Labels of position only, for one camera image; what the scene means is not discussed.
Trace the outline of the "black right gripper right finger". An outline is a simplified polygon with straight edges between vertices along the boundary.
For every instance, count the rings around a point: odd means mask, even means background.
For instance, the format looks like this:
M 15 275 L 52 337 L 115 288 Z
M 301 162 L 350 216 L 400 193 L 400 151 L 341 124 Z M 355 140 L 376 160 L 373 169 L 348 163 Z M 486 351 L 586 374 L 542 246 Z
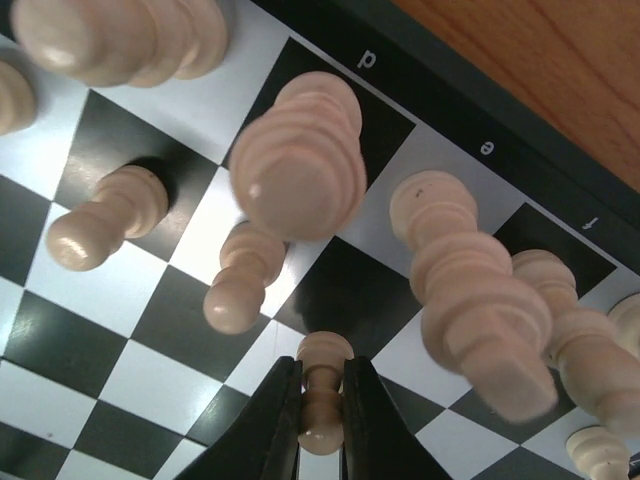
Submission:
M 445 469 L 411 434 L 371 361 L 347 360 L 342 479 L 437 480 Z

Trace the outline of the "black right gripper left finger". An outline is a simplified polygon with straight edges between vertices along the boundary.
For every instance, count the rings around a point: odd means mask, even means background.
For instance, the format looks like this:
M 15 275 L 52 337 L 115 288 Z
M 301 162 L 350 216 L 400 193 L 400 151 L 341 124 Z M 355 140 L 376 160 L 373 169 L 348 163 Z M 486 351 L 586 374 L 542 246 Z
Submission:
M 290 480 L 299 473 L 302 363 L 280 357 L 227 431 L 178 480 Z

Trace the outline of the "white queen chess piece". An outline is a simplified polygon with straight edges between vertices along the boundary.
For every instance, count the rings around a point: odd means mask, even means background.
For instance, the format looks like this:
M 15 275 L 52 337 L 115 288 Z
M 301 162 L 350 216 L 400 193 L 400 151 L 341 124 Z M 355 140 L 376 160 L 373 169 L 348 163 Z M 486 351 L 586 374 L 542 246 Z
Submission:
M 248 219 L 286 241 L 328 239 L 347 225 L 367 187 L 362 124 L 342 78 L 312 71 L 289 81 L 231 149 L 231 187 Z

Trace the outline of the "white knight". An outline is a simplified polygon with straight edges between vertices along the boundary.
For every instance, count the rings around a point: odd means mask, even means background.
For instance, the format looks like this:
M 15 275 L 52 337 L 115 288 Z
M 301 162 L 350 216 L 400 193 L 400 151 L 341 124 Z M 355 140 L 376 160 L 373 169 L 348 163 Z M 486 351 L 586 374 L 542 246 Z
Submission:
M 608 314 L 617 328 L 617 343 L 636 358 L 639 358 L 639 306 L 640 293 L 635 293 L 618 302 Z

